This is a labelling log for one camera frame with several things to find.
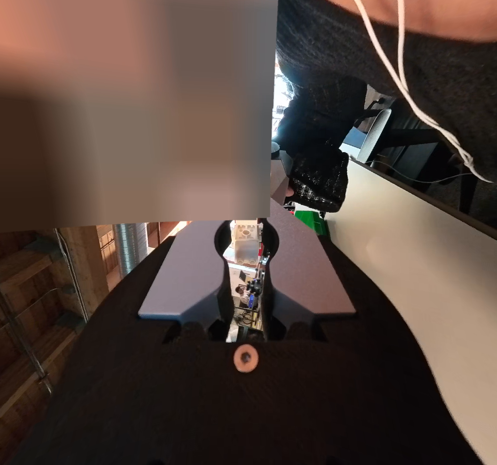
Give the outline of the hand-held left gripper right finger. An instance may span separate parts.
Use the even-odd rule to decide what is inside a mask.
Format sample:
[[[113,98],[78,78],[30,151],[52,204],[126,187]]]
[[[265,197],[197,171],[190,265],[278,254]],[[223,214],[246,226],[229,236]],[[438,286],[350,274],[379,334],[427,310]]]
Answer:
[[[260,305],[265,329],[355,315],[318,235],[276,201],[263,219],[266,259]]]

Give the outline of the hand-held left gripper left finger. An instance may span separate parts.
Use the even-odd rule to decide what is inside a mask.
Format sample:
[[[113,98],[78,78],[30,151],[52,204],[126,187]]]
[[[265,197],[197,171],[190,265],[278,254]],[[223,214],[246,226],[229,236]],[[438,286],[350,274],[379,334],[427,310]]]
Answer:
[[[230,243],[229,220],[194,221],[179,231],[138,311],[139,317],[229,325],[234,305],[223,253]]]

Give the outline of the person's right forearm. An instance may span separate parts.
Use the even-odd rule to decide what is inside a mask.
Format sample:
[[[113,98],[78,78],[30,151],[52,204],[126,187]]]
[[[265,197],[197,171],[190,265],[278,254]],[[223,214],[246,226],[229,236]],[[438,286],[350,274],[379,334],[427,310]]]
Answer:
[[[288,80],[293,99],[283,112],[275,142],[292,159],[292,200],[336,213],[348,185],[349,156],[340,146],[363,112],[367,84],[337,74],[325,77],[323,83]]]

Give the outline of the large green plastic bin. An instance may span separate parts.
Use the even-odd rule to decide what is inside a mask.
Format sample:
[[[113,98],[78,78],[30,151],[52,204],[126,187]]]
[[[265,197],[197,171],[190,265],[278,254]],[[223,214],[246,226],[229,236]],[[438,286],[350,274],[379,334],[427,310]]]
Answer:
[[[324,218],[319,212],[310,210],[295,210],[295,217],[312,229],[316,235],[329,238],[329,229]]]

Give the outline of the metal conduit pipe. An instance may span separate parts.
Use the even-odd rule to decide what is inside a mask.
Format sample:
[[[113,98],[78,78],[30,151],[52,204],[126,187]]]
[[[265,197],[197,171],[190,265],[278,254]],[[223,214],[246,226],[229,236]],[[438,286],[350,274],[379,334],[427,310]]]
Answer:
[[[67,242],[66,242],[64,236],[62,235],[60,229],[55,227],[53,229],[53,231],[54,231],[54,234],[57,238],[60,251],[61,251],[61,253],[65,259],[65,262],[67,264],[67,267],[68,267],[68,270],[69,270],[69,273],[71,276],[72,285],[75,289],[75,294],[78,298],[78,302],[79,302],[79,306],[80,306],[80,309],[81,309],[81,312],[83,315],[84,322],[85,322],[85,324],[87,324],[90,318],[89,318],[89,314],[87,312],[87,309],[86,309],[86,306],[84,303],[84,298],[83,298],[83,295],[81,292],[81,288],[79,287],[78,278],[76,275],[76,270],[74,268],[73,261],[71,259],[69,247],[68,247]]]
[[[16,340],[22,352],[28,356],[29,362],[35,370],[38,376],[38,381],[41,382],[49,395],[53,394],[54,388],[49,379],[48,372],[43,368],[40,360],[34,352],[32,345],[29,343],[28,339],[25,337],[22,325],[16,319],[16,316],[12,310],[11,304],[7,298],[1,293],[1,311],[6,320],[6,327],[10,329],[11,334]]]

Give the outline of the person's black sweater torso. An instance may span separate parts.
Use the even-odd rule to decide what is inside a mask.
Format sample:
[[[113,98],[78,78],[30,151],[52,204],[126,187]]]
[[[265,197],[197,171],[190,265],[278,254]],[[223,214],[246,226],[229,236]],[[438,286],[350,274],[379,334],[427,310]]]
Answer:
[[[414,102],[455,134],[479,175],[496,182],[496,43],[407,32],[404,56]],[[276,57],[283,75],[299,84],[337,74],[401,97],[361,17],[326,0],[278,0]]]

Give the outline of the corrugated metal duct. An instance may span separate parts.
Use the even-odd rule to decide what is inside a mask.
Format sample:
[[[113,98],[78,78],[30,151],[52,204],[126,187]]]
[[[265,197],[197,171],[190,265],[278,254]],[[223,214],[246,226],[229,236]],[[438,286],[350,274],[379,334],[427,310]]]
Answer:
[[[148,256],[146,223],[113,224],[120,278],[124,279]]]

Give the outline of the black desk frame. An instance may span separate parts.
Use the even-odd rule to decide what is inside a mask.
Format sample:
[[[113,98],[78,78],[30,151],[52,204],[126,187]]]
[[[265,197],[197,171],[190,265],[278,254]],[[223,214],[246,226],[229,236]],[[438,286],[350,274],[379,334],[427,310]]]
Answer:
[[[431,195],[469,214],[478,180],[428,126],[414,117],[404,100],[392,105],[388,134],[399,146],[386,149],[389,175],[414,190]]]

